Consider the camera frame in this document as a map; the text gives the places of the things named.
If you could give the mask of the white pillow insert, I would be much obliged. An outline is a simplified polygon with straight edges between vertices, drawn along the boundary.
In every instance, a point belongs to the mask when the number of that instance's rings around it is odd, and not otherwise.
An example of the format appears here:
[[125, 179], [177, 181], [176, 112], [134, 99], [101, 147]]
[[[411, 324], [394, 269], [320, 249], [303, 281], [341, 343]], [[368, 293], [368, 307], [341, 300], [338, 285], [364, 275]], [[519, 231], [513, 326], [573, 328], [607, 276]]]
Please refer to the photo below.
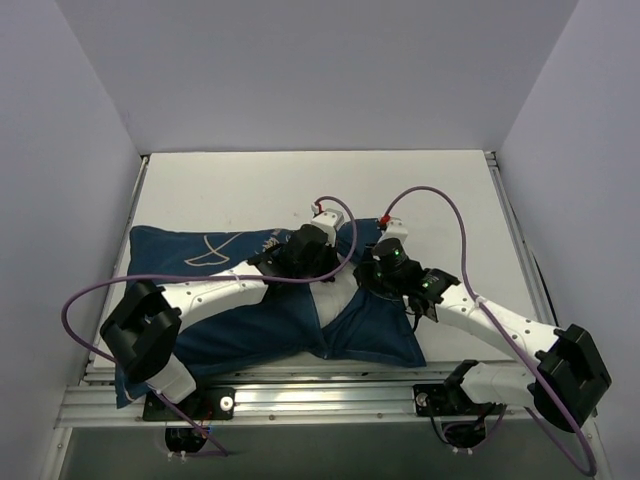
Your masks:
[[332, 281], [309, 285], [321, 329], [337, 319], [358, 291], [354, 271], [355, 265], [349, 262]]

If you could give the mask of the blue fish-print pillowcase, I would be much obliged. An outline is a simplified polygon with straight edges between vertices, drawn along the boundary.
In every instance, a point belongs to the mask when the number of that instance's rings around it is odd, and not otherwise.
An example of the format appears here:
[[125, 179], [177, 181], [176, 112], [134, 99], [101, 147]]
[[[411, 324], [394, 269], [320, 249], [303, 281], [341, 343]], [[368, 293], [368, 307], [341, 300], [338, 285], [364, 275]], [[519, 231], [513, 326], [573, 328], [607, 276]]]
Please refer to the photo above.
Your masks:
[[[208, 276], [221, 273], [286, 241], [286, 229], [250, 232], [174, 232], [138, 225], [129, 233], [128, 274]], [[378, 240], [373, 219], [344, 224], [338, 252], [356, 266]], [[397, 302], [358, 286], [336, 320], [320, 328], [310, 284], [293, 285], [282, 298], [236, 308], [180, 333], [174, 352], [198, 379], [308, 352], [324, 360], [353, 360], [402, 368], [425, 366], [422, 349]]]

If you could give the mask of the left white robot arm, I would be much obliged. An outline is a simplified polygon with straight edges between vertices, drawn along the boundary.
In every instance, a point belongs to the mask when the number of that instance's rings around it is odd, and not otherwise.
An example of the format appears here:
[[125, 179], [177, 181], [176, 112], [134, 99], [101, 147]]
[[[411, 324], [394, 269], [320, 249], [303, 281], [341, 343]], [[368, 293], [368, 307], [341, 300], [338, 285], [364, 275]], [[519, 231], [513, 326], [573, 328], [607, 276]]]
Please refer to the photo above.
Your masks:
[[338, 223], [313, 220], [277, 244], [235, 267], [195, 281], [157, 285], [139, 280], [100, 328], [115, 362], [133, 383], [162, 394], [179, 419], [194, 417], [202, 395], [174, 346], [186, 328], [238, 307], [258, 305], [295, 284], [335, 276]]

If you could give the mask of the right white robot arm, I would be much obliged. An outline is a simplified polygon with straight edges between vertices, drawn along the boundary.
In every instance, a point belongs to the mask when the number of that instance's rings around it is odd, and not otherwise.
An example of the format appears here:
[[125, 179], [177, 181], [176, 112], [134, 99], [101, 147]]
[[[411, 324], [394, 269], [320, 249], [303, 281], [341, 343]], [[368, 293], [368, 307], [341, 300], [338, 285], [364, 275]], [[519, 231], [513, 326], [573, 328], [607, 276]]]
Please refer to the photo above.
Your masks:
[[399, 302], [416, 321], [458, 329], [511, 358], [503, 366], [463, 360], [444, 382], [445, 403], [455, 412], [513, 405], [570, 432], [584, 425], [611, 386], [587, 330], [539, 323], [476, 296], [457, 277], [410, 259], [397, 238], [367, 245], [355, 277], [370, 292]]

